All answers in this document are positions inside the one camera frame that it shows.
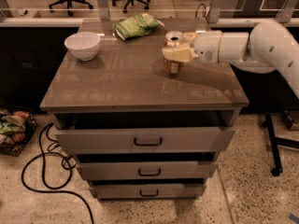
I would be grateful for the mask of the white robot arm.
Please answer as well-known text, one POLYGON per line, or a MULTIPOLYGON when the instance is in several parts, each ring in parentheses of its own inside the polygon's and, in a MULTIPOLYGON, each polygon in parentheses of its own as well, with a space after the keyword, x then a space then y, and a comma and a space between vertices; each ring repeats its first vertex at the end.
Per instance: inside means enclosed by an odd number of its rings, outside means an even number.
POLYGON ((162 53, 174 63, 230 63, 256 74, 276 70, 299 97, 299 44, 275 21, 261 22, 249 33, 171 31, 165 35, 162 53))

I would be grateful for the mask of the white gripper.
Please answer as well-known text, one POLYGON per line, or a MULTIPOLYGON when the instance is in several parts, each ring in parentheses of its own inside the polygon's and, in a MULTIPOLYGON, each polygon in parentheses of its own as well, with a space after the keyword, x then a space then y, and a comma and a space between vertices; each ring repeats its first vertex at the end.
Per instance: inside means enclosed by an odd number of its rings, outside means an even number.
POLYGON ((201 63, 219 61, 222 31, 206 31, 199 35, 196 32, 188 32, 183 33, 182 36, 189 43, 162 49, 163 56, 167 60, 180 63, 189 63, 195 58, 198 58, 201 63))

